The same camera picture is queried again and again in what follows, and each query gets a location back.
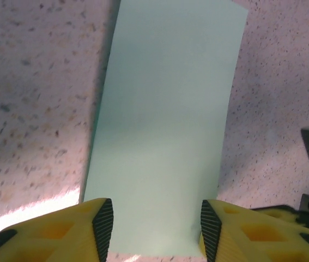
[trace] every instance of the yellow 3d-printed part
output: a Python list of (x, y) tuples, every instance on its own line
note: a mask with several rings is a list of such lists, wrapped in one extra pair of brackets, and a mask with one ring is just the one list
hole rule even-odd
[(0, 232), (0, 262), (106, 262), (113, 228), (110, 199), (95, 199)]
[(289, 212), (204, 200), (201, 226), (199, 245), (208, 262), (309, 261), (309, 243), (302, 237), (309, 236), (309, 228)]

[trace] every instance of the light green paper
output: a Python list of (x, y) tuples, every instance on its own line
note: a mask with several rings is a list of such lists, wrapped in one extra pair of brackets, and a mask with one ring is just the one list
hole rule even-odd
[(201, 256), (247, 10), (122, 0), (84, 200), (113, 200), (111, 252)]

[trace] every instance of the square hole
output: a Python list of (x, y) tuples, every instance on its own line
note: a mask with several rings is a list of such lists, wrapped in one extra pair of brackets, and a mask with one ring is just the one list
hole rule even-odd
[(73, 227), (74, 222), (53, 222), (35, 231), (31, 237), (38, 239), (61, 239)]
[(309, 262), (309, 256), (303, 252), (269, 253), (272, 262)]
[(282, 242), (286, 241), (280, 232), (270, 225), (259, 224), (259, 225), (242, 225), (242, 231), (251, 241), (272, 241)]
[(54, 249), (27, 248), (15, 253), (7, 262), (45, 262), (53, 253)]

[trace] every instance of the granite countertop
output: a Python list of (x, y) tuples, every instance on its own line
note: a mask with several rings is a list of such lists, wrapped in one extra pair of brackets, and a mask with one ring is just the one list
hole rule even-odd
[[(58, 196), (78, 202), (119, 1), (0, 0), (0, 216)], [(309, 0), (235, 2), (249, 16), (219, 199), (296, 207), (309, 193), (299, 132), (309, 125)]]
[(78, 201), (118, 8), (0, 1), (0, 215), (71, 191)]

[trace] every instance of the sheet of paper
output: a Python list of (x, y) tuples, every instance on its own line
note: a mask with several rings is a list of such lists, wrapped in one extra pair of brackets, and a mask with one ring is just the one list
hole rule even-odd
[(113, 200), (111, 252), (201, 256), (246, 16), (227, 0), (122, 0), (84, 197)]

